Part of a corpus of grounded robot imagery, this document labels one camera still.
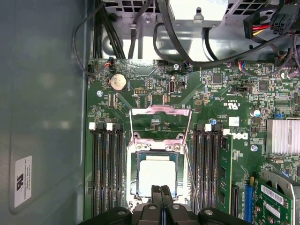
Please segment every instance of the blue pcie slot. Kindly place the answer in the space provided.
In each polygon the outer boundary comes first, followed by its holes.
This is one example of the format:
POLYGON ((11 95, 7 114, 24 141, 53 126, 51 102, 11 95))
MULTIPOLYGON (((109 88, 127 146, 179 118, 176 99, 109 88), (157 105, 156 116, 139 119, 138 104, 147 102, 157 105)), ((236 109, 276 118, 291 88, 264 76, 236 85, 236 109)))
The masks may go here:
POLYGON ((244 201, 244 220, 252 223, 252 197, 253 187, 250 184, 245 185, 245 201, 244 201))

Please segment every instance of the aluminum heatsink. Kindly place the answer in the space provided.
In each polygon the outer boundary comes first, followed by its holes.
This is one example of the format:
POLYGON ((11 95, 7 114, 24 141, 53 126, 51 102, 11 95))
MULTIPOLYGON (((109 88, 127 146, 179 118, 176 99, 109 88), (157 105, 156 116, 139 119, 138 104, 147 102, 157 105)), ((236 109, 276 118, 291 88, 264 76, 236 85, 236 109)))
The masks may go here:
POLYGON ((266 153, 300 154, 300 120, 267 120, 266 153))

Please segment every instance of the ul logo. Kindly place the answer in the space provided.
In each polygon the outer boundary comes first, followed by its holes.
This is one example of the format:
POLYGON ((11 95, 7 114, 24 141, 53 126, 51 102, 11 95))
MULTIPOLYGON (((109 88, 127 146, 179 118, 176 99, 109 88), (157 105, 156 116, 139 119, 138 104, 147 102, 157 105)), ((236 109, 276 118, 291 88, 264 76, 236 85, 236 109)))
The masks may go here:
POLYGON ((24 176, 23 176, 23 173, 17 177, 17 191, 20 190, 20 188, 23 186, 24 182, 24 176))

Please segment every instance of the red wire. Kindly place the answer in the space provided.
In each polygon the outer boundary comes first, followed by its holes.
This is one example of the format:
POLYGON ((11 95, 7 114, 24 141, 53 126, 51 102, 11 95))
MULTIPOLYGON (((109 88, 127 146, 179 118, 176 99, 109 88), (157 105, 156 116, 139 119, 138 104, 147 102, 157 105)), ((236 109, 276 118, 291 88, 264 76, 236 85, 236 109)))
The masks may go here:
POLYGON ((257 26, 257 27, 253 27, 253 30, 263 30, 263 29, 267 29, 270 27, 270 24, 268 25, 263 25, 263 26, 257 26))

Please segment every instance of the white label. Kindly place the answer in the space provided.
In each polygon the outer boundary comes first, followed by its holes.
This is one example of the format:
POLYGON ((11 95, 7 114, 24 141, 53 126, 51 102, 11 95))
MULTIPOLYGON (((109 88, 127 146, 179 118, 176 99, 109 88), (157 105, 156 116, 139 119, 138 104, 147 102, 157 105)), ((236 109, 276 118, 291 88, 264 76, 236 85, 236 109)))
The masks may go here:
POLYGON ((240 104, 236 104, 236 103, 224 103, 224 106, 228 106, 228 109, 230 110, 238 110, 239 109, 239 106, 240 104))
POLYGON ((267 210, 269 210, 271 213, 273 213, 275 216, 277 216, 280 219, 280 212, 274 209, 269 204, 266 205, 267 210))
POLYGON ((238 127, 240 125, 240 118, 239 117, 229 117, 228 125, 230 127, 238 127))
POLYGON ((262 192, 265 193, 267 196, 271 197, 272 199, 274 199, 276 202, 278 202, 279 204, 284 204, 284 200, 283 197, 277 195, 274 191, 268 189, 267 187, 265 187, 264 185, 262 185, 262 192))
POLYGON ((15 163, 15 208, 31 197, 32 156, 15 163))

